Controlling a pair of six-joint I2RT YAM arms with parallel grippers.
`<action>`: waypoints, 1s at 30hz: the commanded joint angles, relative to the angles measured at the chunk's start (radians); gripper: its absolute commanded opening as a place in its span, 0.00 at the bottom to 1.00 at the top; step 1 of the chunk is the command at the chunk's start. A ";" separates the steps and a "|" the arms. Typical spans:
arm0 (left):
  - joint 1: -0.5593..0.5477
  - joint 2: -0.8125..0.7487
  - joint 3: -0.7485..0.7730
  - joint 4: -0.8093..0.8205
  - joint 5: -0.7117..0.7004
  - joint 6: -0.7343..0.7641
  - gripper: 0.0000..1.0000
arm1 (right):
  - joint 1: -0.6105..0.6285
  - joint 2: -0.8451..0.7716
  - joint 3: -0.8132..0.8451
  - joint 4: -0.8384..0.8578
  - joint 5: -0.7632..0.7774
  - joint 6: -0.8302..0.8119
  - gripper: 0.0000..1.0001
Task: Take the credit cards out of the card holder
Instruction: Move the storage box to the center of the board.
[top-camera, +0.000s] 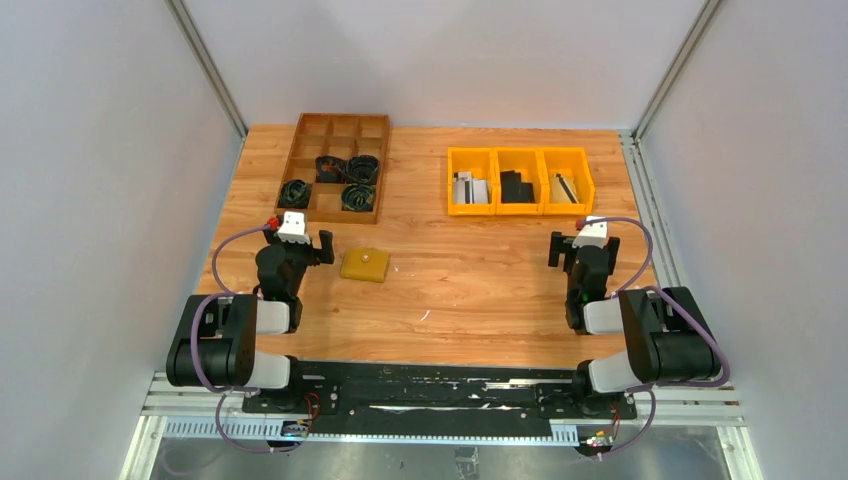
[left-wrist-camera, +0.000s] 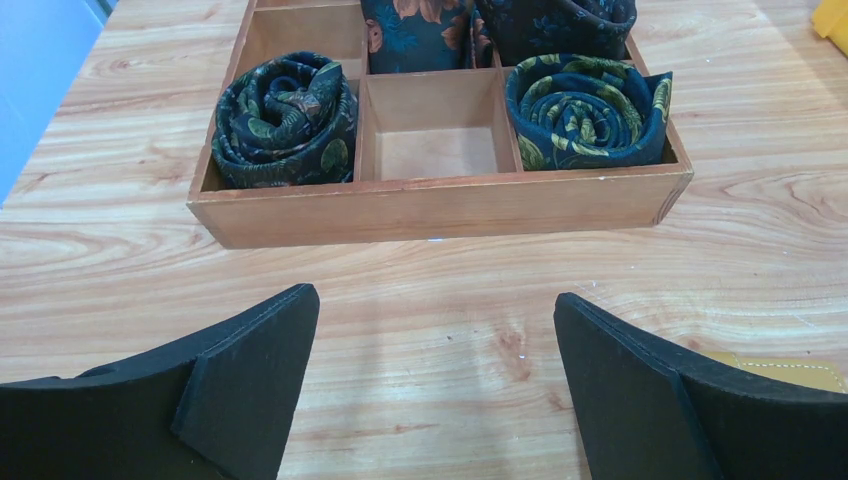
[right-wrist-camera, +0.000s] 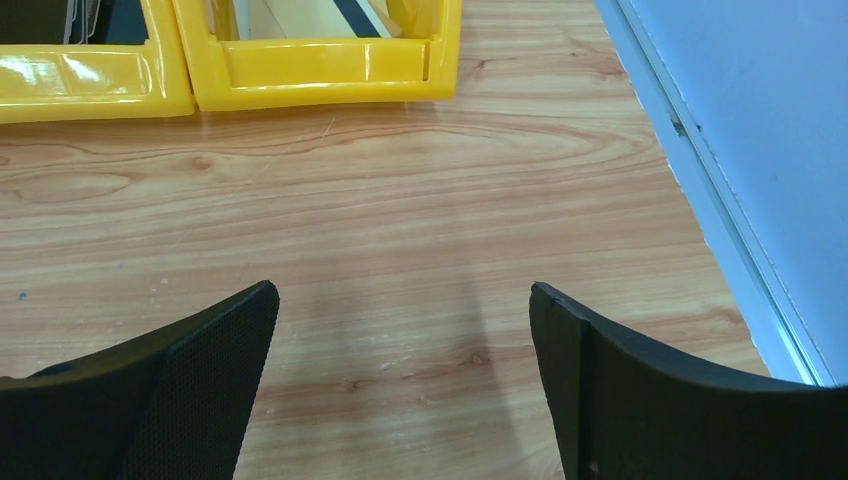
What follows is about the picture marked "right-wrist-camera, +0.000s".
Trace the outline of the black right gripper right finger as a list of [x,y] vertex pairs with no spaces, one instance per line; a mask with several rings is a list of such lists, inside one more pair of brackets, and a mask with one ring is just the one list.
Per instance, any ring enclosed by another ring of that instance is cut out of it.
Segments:
[[843,479],[847,390],[747,373],[537,282],[529,321],[569,479]]

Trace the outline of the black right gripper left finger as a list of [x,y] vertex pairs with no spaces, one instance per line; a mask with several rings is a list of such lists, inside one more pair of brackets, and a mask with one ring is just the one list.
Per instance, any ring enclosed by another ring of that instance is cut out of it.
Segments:
[[259,282],[105,350],[1,381],[5,479],[229,479],[279,294]]

